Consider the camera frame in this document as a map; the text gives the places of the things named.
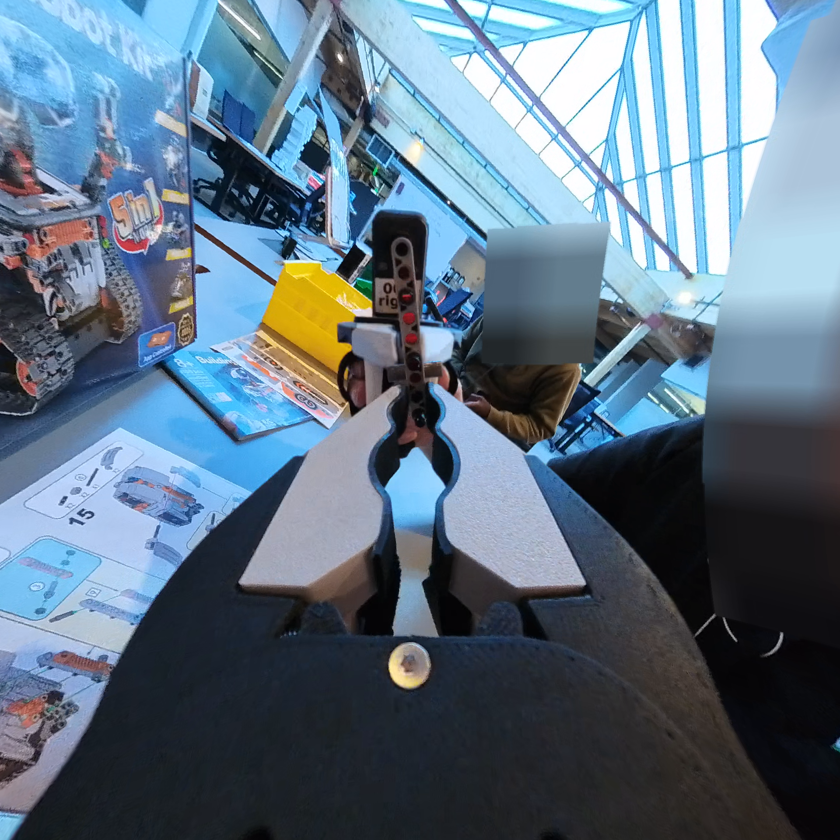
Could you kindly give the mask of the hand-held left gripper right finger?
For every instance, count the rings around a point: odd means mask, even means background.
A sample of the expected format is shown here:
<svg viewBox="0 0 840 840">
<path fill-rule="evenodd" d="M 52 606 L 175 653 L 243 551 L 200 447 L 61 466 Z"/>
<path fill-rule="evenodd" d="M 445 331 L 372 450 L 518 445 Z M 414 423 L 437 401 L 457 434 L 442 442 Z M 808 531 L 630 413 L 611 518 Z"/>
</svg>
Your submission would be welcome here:
<svg viewBox="0 0 840 840">
<path fill-rule="evenodd" d="M 432 463 L 444 482 L 423 583 L 442 636 L 470 635 L 496 602 L 586 595 L 586 582 L 541 490 L 540 466 L 439 385 Z"/>
</svg>

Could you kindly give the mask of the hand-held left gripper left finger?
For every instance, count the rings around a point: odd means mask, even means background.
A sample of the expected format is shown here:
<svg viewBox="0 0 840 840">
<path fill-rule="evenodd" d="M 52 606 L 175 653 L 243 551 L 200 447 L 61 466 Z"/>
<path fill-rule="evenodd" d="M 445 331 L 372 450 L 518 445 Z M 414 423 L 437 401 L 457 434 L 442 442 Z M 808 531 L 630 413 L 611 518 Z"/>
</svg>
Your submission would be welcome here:
<svg viewBox="0 0 840 840">
<path fill-rule="evenodd" d="M 330 602 L 350 630 L 393 635 L 401 569 L 388 481 L 400 466 L 394 386 L 303 459 L 239 579 L 247 593 Z"/>
</svg>

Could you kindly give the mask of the grey perforated building beam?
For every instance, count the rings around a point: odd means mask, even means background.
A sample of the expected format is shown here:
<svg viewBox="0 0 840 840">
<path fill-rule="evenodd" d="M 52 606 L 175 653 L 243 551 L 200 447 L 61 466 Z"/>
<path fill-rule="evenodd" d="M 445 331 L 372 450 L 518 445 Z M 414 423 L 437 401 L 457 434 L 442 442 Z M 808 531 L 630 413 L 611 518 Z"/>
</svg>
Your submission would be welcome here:
<svg viewBox="0 0 840 840">
<path fill-rule="evenodd" d="M 422 306 L 419 300 L 419 282 L 416 277 L 415 272 L 415 261 L 414 261 L 414 254 L 413 254 L 413 244 L 411 240 L 405 236 L 397 237 L 393 240 L 391 245 L 391 258 L 392 258 L 392 268 L 393 268 L 393 285 L 396 293 L 396 300 L 397 300 L 397 321 L 398 321 L 398 330 L 400 333 L 400 351 L 402 353 L 402 366 L 404 366 L 404 359 L 403 359 L 403 343 L 401 340 L 401 330 L 400 330 L 400 303 L 398 300 L 398 293 L 402 283 L 408 282 L 410 280 L 414 281 L 414 290 L 416 292 L 416 299 L 417 303 L 421 309 L 421 326 L 422 326 Z M 427 385 L 426 386 L 426 417 L 427 417 Z M 408 409 L 408 393 L 407 393 L 407 419 L 411 420 L 409 416 L 409 409 Z"/>
</svg>

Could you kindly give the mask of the person's right hand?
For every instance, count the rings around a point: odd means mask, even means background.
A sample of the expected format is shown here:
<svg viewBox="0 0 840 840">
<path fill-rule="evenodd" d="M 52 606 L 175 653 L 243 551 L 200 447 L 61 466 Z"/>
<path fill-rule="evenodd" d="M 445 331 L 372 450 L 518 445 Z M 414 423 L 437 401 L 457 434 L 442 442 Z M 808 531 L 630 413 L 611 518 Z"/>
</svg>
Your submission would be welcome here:
<svg viewBox="0 0 840 840">
<path fill-rule="evenodd" d="M 453 380 L 452 375 L 455 374 L 455 369 L 452 364 L 447 362 L 444 365 L 443 372 L 437 378 L 437 384 L 450 393 L 457 401 L 464 401 L 463 386 L 456 376 Z M 365 390 L 365 373 L 364 361 L 356 360 L 351 362 L 350 368 L 345 375 L 345 387 L 349 394 L 350 404 L 352 408 L 361 410 L 365 407 L 367 402 Z M 402 435 L 398 440 L 398 451 L 401 459 L 407 457 L 410 452 L 418 450 L 424 454 L 427 459 L 432 458 L 434 445 L 434 428 L 432 426 L 417 427 L 414 422 L 407 423 Z"/>
</svg>

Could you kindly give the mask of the small tablet screen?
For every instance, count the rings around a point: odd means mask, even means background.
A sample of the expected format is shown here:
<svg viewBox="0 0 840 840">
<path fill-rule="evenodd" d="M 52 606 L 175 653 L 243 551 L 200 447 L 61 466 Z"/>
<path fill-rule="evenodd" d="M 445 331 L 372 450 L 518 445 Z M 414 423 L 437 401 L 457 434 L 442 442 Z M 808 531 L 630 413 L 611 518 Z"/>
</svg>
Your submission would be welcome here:
<svg viewBox="0 0 840 840">
<path fill-rule="evenodd" d="M 348 284 L 354 285 L 371 258 L 372 252 L 364 244 L 353 244 L 334 270 L 334 273 Z"/>
</svg>

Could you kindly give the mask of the white standing board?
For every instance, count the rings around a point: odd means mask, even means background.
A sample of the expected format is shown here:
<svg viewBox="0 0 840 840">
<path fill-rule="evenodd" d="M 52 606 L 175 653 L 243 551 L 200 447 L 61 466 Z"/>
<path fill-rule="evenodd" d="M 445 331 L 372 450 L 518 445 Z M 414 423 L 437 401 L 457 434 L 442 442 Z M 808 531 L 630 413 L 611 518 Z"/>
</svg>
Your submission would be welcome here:
<svg viewBox="0 0 840 840">
<path fill-rule="evenodd" d="M 330 161 L 325 176 L 325 236 L 329 245 L 347 249 L 353 237 L 350 230 L 350 178 L 343 147 L 329 142 Z"/>
</svg>

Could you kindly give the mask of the yellow plastic bin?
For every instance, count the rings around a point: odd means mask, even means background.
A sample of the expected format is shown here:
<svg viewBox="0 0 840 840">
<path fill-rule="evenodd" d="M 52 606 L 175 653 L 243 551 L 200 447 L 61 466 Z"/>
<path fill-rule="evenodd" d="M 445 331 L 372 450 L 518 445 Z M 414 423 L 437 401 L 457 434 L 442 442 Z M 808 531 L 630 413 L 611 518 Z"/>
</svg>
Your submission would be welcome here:
<svg viewBox="0 0 840 840">
<path fill-rule="evenodd" d="M 338 324 L 370 316 L 370 300 L 319 262 L 287 262 L 262 318 L 269 354 L 293 376 L 343 403 L 336 385 L 350 346 L 337 340 Z"/>
</svg>

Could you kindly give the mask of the orange and white sticker sheet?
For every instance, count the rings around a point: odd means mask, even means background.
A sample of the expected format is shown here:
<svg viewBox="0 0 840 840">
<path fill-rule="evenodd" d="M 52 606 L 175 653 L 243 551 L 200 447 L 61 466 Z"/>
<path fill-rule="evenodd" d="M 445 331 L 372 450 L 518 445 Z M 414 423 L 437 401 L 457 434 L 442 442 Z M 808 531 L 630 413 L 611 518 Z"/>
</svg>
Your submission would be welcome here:
<svg viewBox="0 0 840 840">
<path fill-rule="evenodd" d="M 273 392 L 304 408 L 326 428 L 344 413 L 347 405 L 335 384 L 334 374 L 267 328 L 237 339 L 211 344 L 254 375 Z"/>
</svg>

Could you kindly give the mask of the long background table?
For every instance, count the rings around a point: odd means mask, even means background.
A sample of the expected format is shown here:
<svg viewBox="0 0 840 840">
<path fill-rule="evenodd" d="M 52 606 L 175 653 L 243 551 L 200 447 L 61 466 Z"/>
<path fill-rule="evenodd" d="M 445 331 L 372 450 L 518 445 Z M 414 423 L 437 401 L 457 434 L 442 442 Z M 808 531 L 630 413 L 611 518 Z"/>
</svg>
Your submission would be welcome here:
<svg viewBox="0 0 840 840">
<path fill-rule="evenodd" d="M 209 136 L 206 154 L 222 172 L 213 181 L 193 178 L 196 201 L 229 221 L 241 216 L 247 224 L 272 229 L 300 224 L 308 200 L 305 187 L 223 124 L 191 113 L 190 129 Z"/>
</svg>

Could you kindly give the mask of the person's black sweater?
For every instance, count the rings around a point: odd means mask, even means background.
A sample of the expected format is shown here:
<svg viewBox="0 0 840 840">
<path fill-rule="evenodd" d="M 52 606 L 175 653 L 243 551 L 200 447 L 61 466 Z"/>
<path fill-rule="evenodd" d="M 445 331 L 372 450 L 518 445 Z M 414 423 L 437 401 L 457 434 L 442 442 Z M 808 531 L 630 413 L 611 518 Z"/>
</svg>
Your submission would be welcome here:
<svg viewBox="0 0 840 840">
<path fill-rule="evenodd" d="M 802 838 L 839 838 L 839 652 L 713 609 L 704 420 L 694 416 L 549 467 L 656 575 L 693 633 L 732 727 Z"/>
</svg>

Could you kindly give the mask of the blue building booklet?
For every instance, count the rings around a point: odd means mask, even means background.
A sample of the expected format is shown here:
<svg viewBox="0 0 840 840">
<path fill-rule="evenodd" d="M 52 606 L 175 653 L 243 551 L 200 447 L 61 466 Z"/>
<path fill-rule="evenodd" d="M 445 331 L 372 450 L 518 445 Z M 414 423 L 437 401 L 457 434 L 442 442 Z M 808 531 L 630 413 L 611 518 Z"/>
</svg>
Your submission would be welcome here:
<svg viewBox="0 0 840 840">
<path fill-rule="evenodd" d="M 222 353 L 179 350 L 161 366 L 235 441 L 312 420 L 303 407 Z"/>
</svg>

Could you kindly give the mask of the black office chair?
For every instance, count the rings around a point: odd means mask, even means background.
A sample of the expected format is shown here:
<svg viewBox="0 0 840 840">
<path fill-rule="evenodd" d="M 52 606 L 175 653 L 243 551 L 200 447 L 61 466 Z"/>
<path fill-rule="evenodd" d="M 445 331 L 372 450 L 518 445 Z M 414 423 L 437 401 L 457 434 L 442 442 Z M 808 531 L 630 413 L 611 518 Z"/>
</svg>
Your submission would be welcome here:
<svg viewBox="0 0 840 840">
<path fill-rule="evenodd" d="M 215 194 L 224 180 L 224 163 L 227 156 L 225 142 L 210 137 L 191 146 L 192 187 L 195 194 Z"/>
</svg>

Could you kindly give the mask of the open instruction booklet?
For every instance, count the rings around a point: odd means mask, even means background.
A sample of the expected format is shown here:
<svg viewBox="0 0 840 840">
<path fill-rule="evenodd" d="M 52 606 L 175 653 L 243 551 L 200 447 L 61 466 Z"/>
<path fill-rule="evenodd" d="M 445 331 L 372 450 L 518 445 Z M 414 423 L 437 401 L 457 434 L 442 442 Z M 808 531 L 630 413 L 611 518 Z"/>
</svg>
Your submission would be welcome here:
<svg viewBox="0 0 840 840">
<path fill-rule="evenodd" d="M 119 428 L 2 503 L 2 821 L 45 792 L 155 597 L 248 496 Z"/>
</svg>

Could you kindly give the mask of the blue robot kit box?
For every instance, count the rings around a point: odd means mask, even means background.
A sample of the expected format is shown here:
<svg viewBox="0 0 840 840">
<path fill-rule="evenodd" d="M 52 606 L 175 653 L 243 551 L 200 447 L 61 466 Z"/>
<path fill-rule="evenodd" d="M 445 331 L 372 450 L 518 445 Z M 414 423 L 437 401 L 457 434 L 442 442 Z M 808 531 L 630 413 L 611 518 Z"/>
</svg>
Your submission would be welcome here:
<svg viewBox="0 0 840 840">
<path fill-rule="evenodd" d="M 186 58 L 122 2 L 1 2 L 1 412 L 196 338 Z"/>
</svg>

